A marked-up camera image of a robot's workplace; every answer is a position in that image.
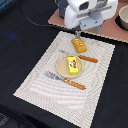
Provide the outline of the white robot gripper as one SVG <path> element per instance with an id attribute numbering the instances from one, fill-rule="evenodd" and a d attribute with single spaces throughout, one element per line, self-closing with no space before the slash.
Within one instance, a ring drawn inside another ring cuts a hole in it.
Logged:
<path id="1" fill-rule="evenodd" d="M 98 33 L 105 20 L 112 18 L 118 0 L 67 0 L 64 23 L 68 29 L 85 31 L 94 29 Z"/>

